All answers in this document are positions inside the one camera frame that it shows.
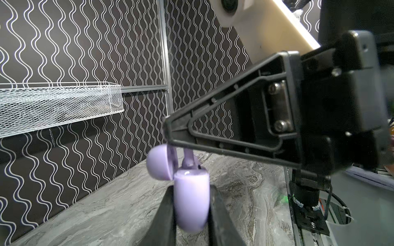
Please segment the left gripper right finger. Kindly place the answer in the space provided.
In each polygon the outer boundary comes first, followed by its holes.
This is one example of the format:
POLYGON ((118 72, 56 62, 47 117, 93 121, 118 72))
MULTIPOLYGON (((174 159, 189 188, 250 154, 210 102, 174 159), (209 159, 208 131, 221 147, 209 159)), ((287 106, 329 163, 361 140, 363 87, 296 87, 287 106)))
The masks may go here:
POLYGON ((245 246, 216 186, 210 186, 209 246, 245 246))

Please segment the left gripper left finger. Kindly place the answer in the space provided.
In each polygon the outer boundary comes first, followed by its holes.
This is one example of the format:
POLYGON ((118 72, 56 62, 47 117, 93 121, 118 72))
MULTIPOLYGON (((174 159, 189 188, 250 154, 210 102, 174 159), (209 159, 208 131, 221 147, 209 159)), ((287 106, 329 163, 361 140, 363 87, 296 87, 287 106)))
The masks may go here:
POLYGON ((174 212, 174 188, 169 186, 164 194, 153 221, 139 246, 175 246, 176 221, 174 212))

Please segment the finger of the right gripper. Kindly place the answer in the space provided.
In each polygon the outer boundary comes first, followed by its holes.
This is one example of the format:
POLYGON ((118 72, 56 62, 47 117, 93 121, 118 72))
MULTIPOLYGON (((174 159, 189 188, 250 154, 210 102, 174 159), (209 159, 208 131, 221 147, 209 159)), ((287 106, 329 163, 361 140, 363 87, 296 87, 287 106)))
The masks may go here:
POLYGON ((168 116, 164 136, 176 147, 299 169, 302 77, 298 52, 275 53, 168 116), (198 130, 198 120, 221 106, 230 110, 233 135, 198 130))

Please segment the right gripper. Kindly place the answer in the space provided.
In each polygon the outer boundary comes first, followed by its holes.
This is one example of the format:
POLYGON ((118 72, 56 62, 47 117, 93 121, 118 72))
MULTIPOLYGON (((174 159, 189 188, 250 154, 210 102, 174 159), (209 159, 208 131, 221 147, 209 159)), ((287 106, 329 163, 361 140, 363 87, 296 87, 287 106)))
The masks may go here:
POLYGON ((388 109, 374 35, 345 32, 301 57, 302 169, 331 175, 391 163, 388 109))

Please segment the purple round earbud case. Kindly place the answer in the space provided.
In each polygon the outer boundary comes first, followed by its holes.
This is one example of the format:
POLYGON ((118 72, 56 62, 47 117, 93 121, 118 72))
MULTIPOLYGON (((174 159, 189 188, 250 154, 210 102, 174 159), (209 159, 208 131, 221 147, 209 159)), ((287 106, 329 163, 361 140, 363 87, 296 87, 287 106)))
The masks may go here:
POLYGON ((156 180, 174 182, 174 209, 177 225, 185 232, 201 232, 210 206, 210 177, 206 169, 182 169, 176 147, 162 144, 147 155, 147 170, 156 180))

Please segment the purple earbud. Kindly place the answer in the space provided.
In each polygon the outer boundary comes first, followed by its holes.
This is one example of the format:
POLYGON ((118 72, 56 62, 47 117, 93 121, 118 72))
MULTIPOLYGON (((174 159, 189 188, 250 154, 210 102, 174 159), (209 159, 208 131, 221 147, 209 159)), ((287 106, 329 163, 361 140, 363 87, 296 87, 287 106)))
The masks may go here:
POLYGON ((199 159, 194 155, 192 149, 184 148, 184 159, 182 161, 182 169, 201 169, 199 159))

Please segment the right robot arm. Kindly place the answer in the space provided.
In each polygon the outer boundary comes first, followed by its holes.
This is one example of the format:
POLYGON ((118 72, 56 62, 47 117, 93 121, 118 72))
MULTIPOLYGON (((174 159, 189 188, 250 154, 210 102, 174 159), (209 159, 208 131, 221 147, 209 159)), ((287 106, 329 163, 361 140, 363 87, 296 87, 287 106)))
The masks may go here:
POLYGON ((317 39, 283 1, 211 1, 252 66, 166 118, 170 145, 330 175, 393 160, 393 1, 323 1, 317 39))

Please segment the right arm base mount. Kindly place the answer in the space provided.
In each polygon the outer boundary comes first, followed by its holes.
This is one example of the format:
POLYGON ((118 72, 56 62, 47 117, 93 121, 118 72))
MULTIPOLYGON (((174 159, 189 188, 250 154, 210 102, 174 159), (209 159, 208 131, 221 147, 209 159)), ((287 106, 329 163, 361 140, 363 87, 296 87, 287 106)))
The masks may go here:
POLYGON ((326 223, 331 200, 340 204, 345 224, 352 222, 350 209, 332 192, 331 177, 297 170, 291 175, 290 204, 298 227, 323 235, 330 235, 326 223))

